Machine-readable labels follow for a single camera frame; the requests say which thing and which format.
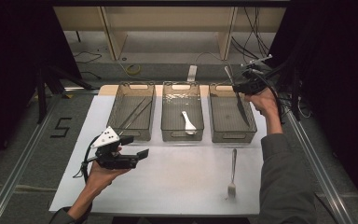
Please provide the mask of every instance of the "gray plastic tray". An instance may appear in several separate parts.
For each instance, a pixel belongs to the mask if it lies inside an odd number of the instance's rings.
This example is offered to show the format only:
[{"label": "gray plastic tray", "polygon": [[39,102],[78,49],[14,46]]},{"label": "gray plastic tray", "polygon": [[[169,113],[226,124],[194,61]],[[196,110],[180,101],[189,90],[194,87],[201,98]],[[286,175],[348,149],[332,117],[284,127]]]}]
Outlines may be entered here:
[{"label": "gray plastic tray", "polygon": [[257,132],[252,108],[231,86],[209,86],[212,141],[251,143]]},{"label": "gray plastic tray", "polygon": [[[185,129],[185,111],[196,127],[195,134]],[[162,89],[161,131],[163,141],[201,141],[204,123],[198,82],[164,82]]]},{"label": "gray plastic tray", "polygon": [[122,82],[117,89],[107,126],[120,136],[134,136],[136,141],[150,141],[156,88],[148,82]]}]

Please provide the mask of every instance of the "metal fork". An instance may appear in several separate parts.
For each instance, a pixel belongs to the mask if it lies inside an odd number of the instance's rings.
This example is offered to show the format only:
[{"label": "metal fork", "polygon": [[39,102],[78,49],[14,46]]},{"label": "metal fork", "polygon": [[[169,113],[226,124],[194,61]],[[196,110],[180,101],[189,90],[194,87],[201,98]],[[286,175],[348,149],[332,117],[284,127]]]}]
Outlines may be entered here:
[{"label": "metal fork", "polygon": [[232,149],[232,173],[231,173],[231,183],[228,185],[228,196],[235,197],[235,184],[234,184],[234,176],[235,176],[235,163],[237,161],[237,149]]}]

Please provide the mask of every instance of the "metal rail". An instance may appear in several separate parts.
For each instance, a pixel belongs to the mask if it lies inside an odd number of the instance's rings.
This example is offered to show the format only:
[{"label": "metal rail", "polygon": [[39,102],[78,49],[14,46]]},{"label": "metal rail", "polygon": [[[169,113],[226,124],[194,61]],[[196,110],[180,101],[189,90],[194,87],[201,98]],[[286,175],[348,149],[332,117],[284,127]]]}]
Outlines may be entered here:
[{"label": "metal rail", "polygon": [[316,174],[321,187],[324,191],[324,194],[330,203],[331,208],[333,209],[333,214],[335,215],[338,223],[340,224],[352,224],[353,221],[348,212],[348,209],[345,206],[345,203],[342,201],[336,187],[333,184],[330,176],[324,169],[324,166],[319,159],[315,149],[313,148],[312,143],[310,142],[307,133],[305,132],[301,122],[295,119],[295,116],[290,111],[287,113],[290,123],[298,137],[298,140],[301,143],[301,146],[304,149],[305,154],[307,155],[308,161],[312,166],[313,172]]},{"label": "metal rail", "polygon": [[36,128],[28,141],[25,149],[23,150],[19,160],[17,161],[13,171],[7,179],[7,182],[2,187],[0,191],[0,217],[3,215],[5,208],[13,194],[17,184],[19,183],[22,174],[27,167],[28,161],[31,159],[37,145],[39,144],[40,138],[43,135],[43,132],[46,129],[46,126],[50,120],[51,113],[54,110],[57,103],[60,101],[61,96],[55,95],[53,96],[51,103],[48,106],[48,112],[45,118],[42,120],[40,124],[36,125]]}]

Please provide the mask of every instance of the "sleeve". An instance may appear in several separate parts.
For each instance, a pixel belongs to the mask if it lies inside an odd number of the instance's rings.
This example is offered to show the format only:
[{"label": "sleeve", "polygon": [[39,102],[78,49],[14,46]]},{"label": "sleeve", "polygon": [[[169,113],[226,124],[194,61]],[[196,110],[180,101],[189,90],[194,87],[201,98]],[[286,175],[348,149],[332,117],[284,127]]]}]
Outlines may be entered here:
[{"label": "sleeve", "polygon": [[54,216],[51,218],[49,224],[72,224],[75,223],[75,220],[70,217],[67,212],[69,211],[70,207],[64,207],[58,210]]},{"label": "sleeve", "polygon": [[282,133],[261,140],[260,214],[258,222],[316,223],[310,179],[300,158]]},{"label": "sleeve", "polygon": [[74,220],[71,216],[68,215],[68,211],[71,207],[64,207],[58,210],[54,216],[51,218],[49,224],[81,224],[84,223],[92,208],[92,204],[87,209],[86,213],[78,220]]}]

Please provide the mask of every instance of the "white table surface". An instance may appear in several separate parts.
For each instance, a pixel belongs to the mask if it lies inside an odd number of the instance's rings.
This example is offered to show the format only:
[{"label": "white table surface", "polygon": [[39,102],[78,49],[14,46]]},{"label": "white table surface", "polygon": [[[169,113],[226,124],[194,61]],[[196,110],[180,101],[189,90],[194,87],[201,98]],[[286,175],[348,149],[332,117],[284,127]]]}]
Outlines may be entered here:
[{"label": "white table surface", "polygon": [[[257,133],[251,144],[213,143],[208,99],[201,96],[204,132],[199,142],[163,142],[161,89],[157,88],[152,139],[123,147],[122,154],[149,148],[148,158],[136,169],[119,176],[93,202],[92,213],[114,216],[235,217],[259,213],[260,174],[263,164],[260,140],[266,122],[252,106]],[[49,211],[71,206],[84,188],[79,171],[91,140],[106,128],[115,96],[95,96],[78,136]],[[237,196],[227,196],[231,181],[232,149],[238,150],[235,184]]]}]

